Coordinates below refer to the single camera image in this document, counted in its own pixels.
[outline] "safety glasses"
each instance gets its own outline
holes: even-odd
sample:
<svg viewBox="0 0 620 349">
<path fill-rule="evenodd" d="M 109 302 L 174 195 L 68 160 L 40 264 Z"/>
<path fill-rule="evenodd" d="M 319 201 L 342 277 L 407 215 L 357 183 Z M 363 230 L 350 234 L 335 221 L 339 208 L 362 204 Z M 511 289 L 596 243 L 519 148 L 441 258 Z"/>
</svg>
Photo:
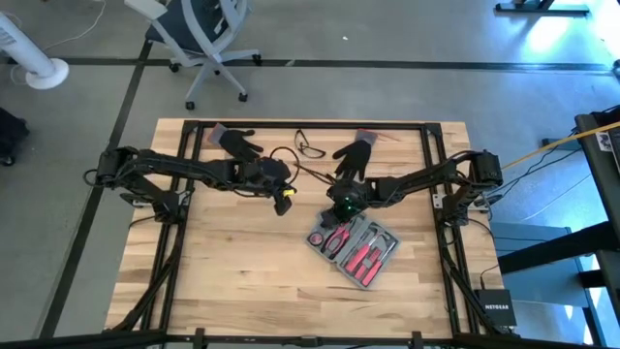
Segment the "safety glasses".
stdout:
<svg viewBox="0 0 620 349">
<path fill-rule="evenodd" d="M 297 130 L 297 132 L 294 133 L 294 146 L 301 154 L 310 159 L 321 159 L 326 156 L 323 150 L 310 146 L 310 142 L 308 142 L 306 135 L 304 135 L 301 130 Z"/>
</svg>

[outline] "yellow cable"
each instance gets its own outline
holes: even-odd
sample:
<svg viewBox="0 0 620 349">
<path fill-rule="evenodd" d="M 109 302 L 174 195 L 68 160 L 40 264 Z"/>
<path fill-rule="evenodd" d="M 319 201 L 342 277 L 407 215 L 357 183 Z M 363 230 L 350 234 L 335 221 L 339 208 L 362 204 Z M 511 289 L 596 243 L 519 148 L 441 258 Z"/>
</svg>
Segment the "yellow cable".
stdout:
<svg viewBox="0 0 620 349">
<path fill-rule="evenodd" d="M 579 134 L 576 134 L 576 135 L 574 135 L 574 136 L 566 137 L 566 138 L 564 138 L 564 139 L 562 139 L 562 140 L 560 140 L 560 141 L 556 141 L 556 142 L 554 142 L 554 143 L 551 143 L 551 144 L 545 145 L 545 146 L 543 146 L 542 148 L 539 148 L 538 150 L 536 150 L 536 151 L 534 151 L 534 152 L 531 152 L 531 153 L 529 153 L 529 154 L 527 154 L 527 155 L 523 156 L 522 158 L 520 158 L 520 159 L 518 159 L 518 160 L 516 160 L 516 161 L 512 161 L 512 162 L 511 162 L 511 163 L 509 163 L 508 165 L 504 166 L 504 167 L 502 168 L 502 170 L 509 169 L 509 168 L 511 168 L 512 166 L 514 166 L 514 165 L 516 165 L 516 164 L 518 164 L 518 163 L 521 163 L 521 162 L 523 162 L 523 161 L 525 161 L 525 160 L 527 160 L 527 159 L 531 158 L 532 156 L 534 156 L 534 155 L 536 155 L 536 154 L 540 154 L 540 153 L 542 153 L 543 151 L 547 151 L 547 150 L 549 150 L 549 149 L 550 149 L 550 148 L 552 148 L 552 147 L 555 147 L 555 146 L 558 146 L 558 145 L 560 145 L 560 144 L 564 144 L 564 143 L 566 143 L 566 142 L 570 142 L 570 141 L 573 141 L 573 140 L 578 140 L 578 139 L 580 139 L 580 138 L 584 138 L 584 137 L 586 137 L 586 136 L 594 135 L 594 134 L 595 134 L 595 133 L 597 133 L 597 132 L 607 131 L 607 130 L 610 130 L 610 129 L 614 128 L 614 127 L 620 127 L 620 121 L 618 121 L 618 122 L 614 122 L 614 123 L 612 123 L 612 124 L 608 124 L 608 125 L 606 125 L 606 126 L 602 126 L 602 127 L 596 128 L 596 129 L 594 129 L 594 130 L 590 130 L 590 131 L 586 131 L 586 132 L 583 132 L 583 133 L 579 133 Z"/>
</svg>

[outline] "black box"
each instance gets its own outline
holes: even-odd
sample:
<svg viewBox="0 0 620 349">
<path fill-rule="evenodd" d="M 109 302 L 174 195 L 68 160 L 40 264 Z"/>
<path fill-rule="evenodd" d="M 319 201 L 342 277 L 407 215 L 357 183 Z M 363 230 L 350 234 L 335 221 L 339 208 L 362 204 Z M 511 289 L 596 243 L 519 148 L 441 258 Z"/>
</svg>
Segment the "black box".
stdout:
<svg viewBox="0 0 620 349">
<path fill-rule="evenodd" d="M 476 290 L 480 304 L 495 325 L 516 326 L 509 290 Z"/>
</svg>

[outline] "tool handle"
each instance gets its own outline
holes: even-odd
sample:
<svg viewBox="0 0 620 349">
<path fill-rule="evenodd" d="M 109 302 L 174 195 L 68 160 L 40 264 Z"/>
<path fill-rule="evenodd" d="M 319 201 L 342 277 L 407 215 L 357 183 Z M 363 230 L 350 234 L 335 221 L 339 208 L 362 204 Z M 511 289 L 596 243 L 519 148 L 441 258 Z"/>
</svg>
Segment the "tool handle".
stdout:
<svg viewBox="0 0 620 349">
<path fill-rule="evenodd" d="M 370 255 L 370 258 L 368 258 L 370 263 L 375 263 L 377 258 L 379 258 L 380 254 L 381 254 L 381 250 L 375 247 L 375 249 L 372 251 L 372 254 Z"/>
<path fill-rule="evenodd" d="M 323 245 L 323 248 L 321 249 L 321 252 L 325 252 L 325 250 L 331 245 L 331 242 L 334 241 L 337 238 L 340 238 L 338 240 L 338 244 L 333 248 L 333 250 L 337 250 L 338 247 L 340 246 L 340 243 L 342 242 L 343 238 L 340 237 L 340 235 L 344 234 L 344 231 L 342 231 L 342 228 L 338 228 L 336 229 L 335 232 L 331 233 L 331 235 L 327 238 L 327 242 Z"/>
<path fill-rule="evenodd" d="M 366 277 L 364 277 L 364 279 L 361 281 L 361 284 L 364 286 L 368 286 L 370 281 L 372 281 L 372 279 L 375 278 L 375 275 L 379 271 L 379 268 L 381 267 L 382 264 L 383 263 L 381 261 L 378 261 L 377 263 L 375 263 L 370 269 L 370 271 L 366 274 Z"/>
<path fill-rule="evenodd" d="M 361 280 L 365 272 L 366 272 L 366 266 L 365 265 L 359 266 L 359 269 L 356 272 L 356 280 Z"/>
<path fill-rule="evenodd" d="M 336 247 L 334 247 L 333 250 L 331 250 L 331 254 L 329 255 L 329 259 L 334 259 L 336 257 L 336 255 L 338 254 L 338 252 L 340 252 L 340 249 L 342 249 L 342 246 L 345 245 L 345 242 L 347 242 L 347 240 L 349 239 L 351 235 L 349 234 L 349 231 L 344 229 L 344 228 L 338 228 L 338 230 L 336 231 L 336 233 L 334 233 L 331 238 L 329 238 L 329 240 L 327 241 L 327 243 L 325 244 L 325 246 L 328 246 L 331 244 L 331 242 L 335 239 L 335 238 L 340 238 L 338 240 L 338 244 L 336 245 Z"/>
<path fill-rule="evenodd" d="M 370 250 L 369 245 L 367 244 L 363 245 L 359 249 L 357 254 L 352 259 L 349 260 L 349 264 L 347 264 L 347 266 L 345 267 L 345 270 L 348 272 L 353 272 L 353 270 L 356 269 L 359 262 L 361 262 L 361 260 L 364 259 L 364 257 L 368 254 L 369 250 Z"/>
</svg>

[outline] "metal bracket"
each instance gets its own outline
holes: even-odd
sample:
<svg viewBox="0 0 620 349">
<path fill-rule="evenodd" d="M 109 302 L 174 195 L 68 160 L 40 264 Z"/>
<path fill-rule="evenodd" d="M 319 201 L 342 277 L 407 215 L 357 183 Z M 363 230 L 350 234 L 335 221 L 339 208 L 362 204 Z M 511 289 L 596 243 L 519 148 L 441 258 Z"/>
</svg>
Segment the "metal bracket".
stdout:
<svg viewBox="0 0 620 349">
<path fill-rule="evenodd" d="M 414 331 L 411 333 L 411 341 L 407 344 L 409 349 L 424 349 L 424 342 L 422 341 L 422 333 Z"/>
<path fill-rule="evenodd" d="M 424 125 L 426 126 L 426 130 L 436 138 L 441 138 L 444 135 L 442 133 L 442 124 L 439 122 L 427 122 Z"/>
<path fill-rule="evenodd" d="M 179 206 L 188 206 L 190 204 L 190 197 L 194 190 L 184 190 L 178 193 L 178 205 Z"/>
<path fill-rule="evenodd" d="M 198 129 L 200 122 L 198 120 L 185 120 L 183 122 L 182 135 L 187 135 L 190 132 L 194 132 Z"/>
<path fill-rule="evenodd" d="M 446 194 L 433 194 L 432 200 L 433 200 L 433 207 L 434 208 L 444 208 L 444 197 L 446 196 Z M 474 205 L 474 203 L 472 203 L 471 205 L 469 205 L 467 207 L 468 211 L 474 211 L 474 212 L 482 212 L 482 213 L 486 213 L 488 212 L 488 208 L 485 206 L 476 206 Z"/>
<path fill-rule="evenodd" d="M 192 344 L 192 349 L 206 349 L 207 344 L 204 344 L 204 329 L 196 328 L 196 332 L 194 334 L 194 343 Z"/>
<path fill-rule="evenodd" d="M 433 194 L 433 207 L 435 208 L 444 208 L 444 194 Z"/>
</svg>

